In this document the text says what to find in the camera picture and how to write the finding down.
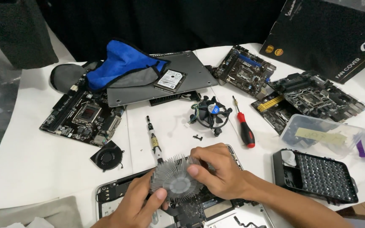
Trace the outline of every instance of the screwdriver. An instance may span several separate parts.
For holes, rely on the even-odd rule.
[[[151,142],[153,146],[153,152],[155,153],[155,156],[157,157],[157,163],[163,163],[163,157],[161,156],[161,149],[159,146],[159,141],[157,140],[157,137],[155,135],[155,130],[153,128],[152,123],[150,123],[149,116],[146,116],[147,118],[147,126],[149,127],[149,133],[151,136]]]
[[[254,139],[254,134],[250,130],[250,127],[246,123],[245,115],[240,112],[239,107],[237,106],[237,101],[236,101],[235,97],[234,96],[232,96],[232,97],[233,97],[233,100],[234,100],[234,104],[236,105],[237,111],[239,112],[237,114],[237,119],[239,120],[240,127],[241,127],[240,136],[241,136],[243,142],[246,144],[246,146],[248,148],[253,148],[253,147],[256,146],[256,141]]]

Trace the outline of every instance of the clear plastic box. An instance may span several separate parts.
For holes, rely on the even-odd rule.
[[[365,134],[365,129],[338,122],[295,114],[280,139],[289,148],[332,159],[350,154]]]

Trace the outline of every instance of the laptop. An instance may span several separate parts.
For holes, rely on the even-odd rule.
[[[187,76],[175,93],[166,92],[154,87],[154,82],[149,85],[107,88],[108,105],[110,107],[127,105],[139,101],[146,101],[163,96],[170,96],[182,92],[194,91],[217,85],[217,80],[204,67],[192,51],[169,54],[152,55],[157,58],[170,60],[167,69],[186,73]]]

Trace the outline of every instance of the yellow ram slot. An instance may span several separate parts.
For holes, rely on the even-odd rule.
[[[277,96],[276,98],[270,100],[270,101],[267,101],[266,103],[264,104],[260,104],[257,109],[259,111],[265,111],[269,108],[271,108],[272,106],[275,106],[276,104],[278,104],[279,102],[281,102],[282,100],[284,100],[284,97],[281,95],[281,96]]]

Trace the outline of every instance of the blower fan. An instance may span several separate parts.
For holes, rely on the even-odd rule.
[[[98,152],[96,152],[90,159],[102,169],[111,170],[116,168],[119,164],[122,165],[122,153],[121,150],[113,141],[109,141]]]
[[[194,109],[195,112],[190,115],[190,121],[188,123],[195,123],[199,119],[198,122],[202,126],[214,130],[215,137],[218,137],[219,134],[222,133],[221,128],[226,125],[229,120],[229,114],[233,111],[231,108],[226,109],[223,104],[217,102],[215,96],[212,97],[211,100],[208,100],[208,97],[204,96],[204,99],[200,103],[192,105],[191,108]],[[226,117],[226,120],[223,121],[219,115]]]
[[[193,157],[174,156],[157,165],[150,180],[151,191],[164,188],[167,190],[166,200],[178,204],[198,194],[204,185],[187,172],[191,164],[200,165],[200,161]]]

